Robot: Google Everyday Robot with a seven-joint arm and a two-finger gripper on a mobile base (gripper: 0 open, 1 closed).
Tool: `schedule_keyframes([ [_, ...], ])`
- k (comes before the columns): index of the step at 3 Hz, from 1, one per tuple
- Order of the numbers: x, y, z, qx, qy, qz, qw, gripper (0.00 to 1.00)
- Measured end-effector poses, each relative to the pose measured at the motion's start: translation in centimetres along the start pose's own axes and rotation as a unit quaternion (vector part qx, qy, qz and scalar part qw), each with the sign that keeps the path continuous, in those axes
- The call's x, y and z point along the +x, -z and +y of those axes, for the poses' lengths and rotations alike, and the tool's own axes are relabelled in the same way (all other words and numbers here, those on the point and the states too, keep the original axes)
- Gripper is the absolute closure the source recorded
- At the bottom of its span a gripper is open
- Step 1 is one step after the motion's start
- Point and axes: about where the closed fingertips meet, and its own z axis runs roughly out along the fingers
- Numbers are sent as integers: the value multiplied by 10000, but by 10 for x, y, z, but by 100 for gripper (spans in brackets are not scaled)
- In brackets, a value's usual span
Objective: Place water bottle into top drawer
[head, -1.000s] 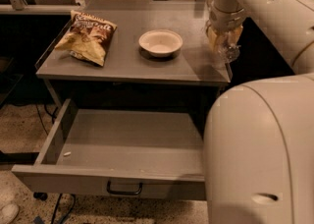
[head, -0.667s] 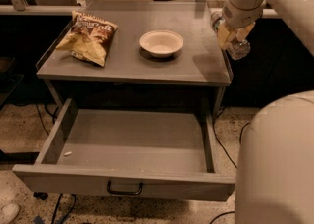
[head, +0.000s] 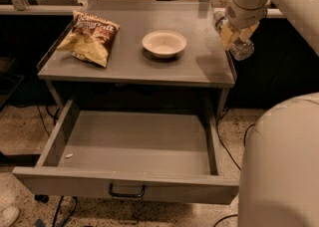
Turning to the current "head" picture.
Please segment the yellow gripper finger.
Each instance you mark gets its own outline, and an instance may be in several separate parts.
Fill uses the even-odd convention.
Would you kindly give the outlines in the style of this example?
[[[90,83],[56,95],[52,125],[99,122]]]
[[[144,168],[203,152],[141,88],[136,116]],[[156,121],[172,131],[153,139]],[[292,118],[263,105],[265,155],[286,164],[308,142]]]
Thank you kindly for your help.
[[[249,27],[243,28],[240,30],[239,38],[242,42],[246,42],[250,39],[252,34],[255,32],[255,30],[258,28],[259,23],[255,23]]]
[[[238,38],[239,32],[229,22],[225,22],[220,27],[221,43],[225,50],[229,50],[233,42]]]

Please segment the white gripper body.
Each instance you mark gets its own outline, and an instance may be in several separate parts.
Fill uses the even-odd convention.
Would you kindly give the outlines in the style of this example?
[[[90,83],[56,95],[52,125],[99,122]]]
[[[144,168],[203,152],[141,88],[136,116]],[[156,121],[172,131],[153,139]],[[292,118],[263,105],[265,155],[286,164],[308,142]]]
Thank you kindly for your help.
[[[226,18],[237,29],[250,27],[265,17],[267,8],[265,5],[256,9],[246,9],[237,5],[234,0],[228,0],[225,8]]]

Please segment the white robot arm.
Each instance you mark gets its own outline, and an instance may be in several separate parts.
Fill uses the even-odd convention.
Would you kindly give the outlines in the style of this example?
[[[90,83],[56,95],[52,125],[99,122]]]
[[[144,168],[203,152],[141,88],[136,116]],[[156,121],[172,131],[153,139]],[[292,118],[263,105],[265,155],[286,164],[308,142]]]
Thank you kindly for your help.
[[[319,54],[319,0],[228,0],[224,48],[257,23],[272,1]],[[248,136],[239,183],[238,227],[319,227],[319,100],[316,93],[266,112]]]

